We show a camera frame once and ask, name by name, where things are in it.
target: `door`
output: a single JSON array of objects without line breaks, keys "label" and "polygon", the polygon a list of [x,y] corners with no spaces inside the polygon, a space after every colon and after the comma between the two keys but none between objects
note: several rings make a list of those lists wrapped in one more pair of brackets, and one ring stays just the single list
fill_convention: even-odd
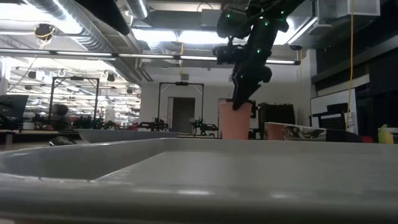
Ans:
[{"label": "door", "polygon": [[172,131],[192,133],[190,119],[195,117],[195,99],[177,98],[173,100]]}]

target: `black metal frame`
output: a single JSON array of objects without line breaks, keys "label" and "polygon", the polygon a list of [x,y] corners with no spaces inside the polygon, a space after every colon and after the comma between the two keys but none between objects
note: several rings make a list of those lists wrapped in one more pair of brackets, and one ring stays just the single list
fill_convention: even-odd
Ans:
[{"label": "black metal frame", "polygon": [[159,95],[157,97],[157,118],[160,119],[160,88],[163,84],[178,85],[178,86],[188,86],[188,85],[200,85],[201,86],[201,118],[203,118],[203,97],[205,95],[205,84],[203,83],[185,83],[185,85],[179,85],[179,82],[160,82],[159,83]]},{"label": "black metal frame", "polygon": [[[58,84],[55,84],[55,81],[57,79],[61,79],[61,82],[58,83]],[[97,113],[97,105],[98,105],[98,92],[99,92],[99,89],[100,89],[100,79],[99,78],[86,78],[86,77],[52,77],[51,95],[50,95],[50,108],[49,108],[49,121],[51,121],[51,112],[52,112],[52,102],[53,102],[53,98],[54,98],[54,89],[56,87],[58,87],[66,79],[78,80],[78,81],[83,81],[83,80],[96,80],[97,81],[96,92],[95,92],[94,118],[93,118],[93,121],[95,121],[96,113]]]}]

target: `robot workstation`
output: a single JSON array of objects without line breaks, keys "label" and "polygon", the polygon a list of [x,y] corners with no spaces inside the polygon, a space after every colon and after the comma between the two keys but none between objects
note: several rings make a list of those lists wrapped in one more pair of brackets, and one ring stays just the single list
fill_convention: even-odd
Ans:
[{"label": "robot workstation", "polygon": [[41,21],[0,48],[0,223],[398,223],[398,2],[364,2],[0,1],[2,44]]}]

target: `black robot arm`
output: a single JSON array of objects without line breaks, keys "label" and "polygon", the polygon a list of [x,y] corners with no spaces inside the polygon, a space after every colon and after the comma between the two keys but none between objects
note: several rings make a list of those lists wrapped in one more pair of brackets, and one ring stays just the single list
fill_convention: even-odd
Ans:
[{"label": "black robot arm", "polygon": [[[232,79],[235,85],[233,109],[237,110],[260,88],[260,82],[271,80],[272,72],[265,66],[278,31],[287,32],[286,17],[305,0],[255,0],[246,10],[227,7],[221,13],[217,34],[228,37],[227,46],[213,50],[218,63],[235,64]],[[248,35],[246,45],[233,45],[233,39]]]}]

